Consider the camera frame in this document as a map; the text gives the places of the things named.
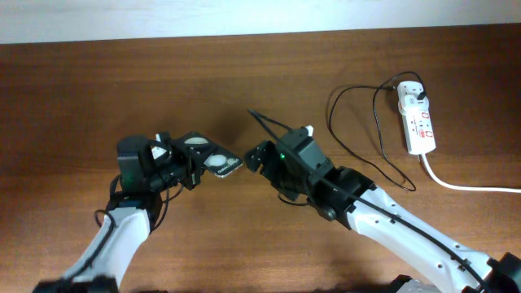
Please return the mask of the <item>black Galaxy smartphone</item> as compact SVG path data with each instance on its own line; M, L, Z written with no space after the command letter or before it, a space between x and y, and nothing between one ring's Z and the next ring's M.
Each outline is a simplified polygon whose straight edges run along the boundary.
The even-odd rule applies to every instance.
M228 177L243 165L243 160L198 132L189 132L179 138L190 156L192 169L209 171L219 178Z

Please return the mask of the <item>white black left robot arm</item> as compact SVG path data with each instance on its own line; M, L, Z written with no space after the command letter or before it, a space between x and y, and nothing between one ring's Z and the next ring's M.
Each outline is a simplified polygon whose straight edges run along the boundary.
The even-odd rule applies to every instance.
M120 173L109 187L99 231L78 261L61 277L40 281L36 292L117 292L134 254L157 229L168 209L161 194L181 185L191 189L203 171L200 147L209 141L192 132L172 139L133 135L117 145Z

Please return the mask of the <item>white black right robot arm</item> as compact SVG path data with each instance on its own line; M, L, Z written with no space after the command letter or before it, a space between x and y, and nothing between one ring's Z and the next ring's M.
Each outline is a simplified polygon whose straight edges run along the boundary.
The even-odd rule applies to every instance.
M263 141L244 156L247 167L264 176L289 200L303 195L328 221L386 247L429 283L402 278L399 291L518 292L520 259L500 260L442 234L408 212L384 189L352 168L336 167L306 128L272 142Z

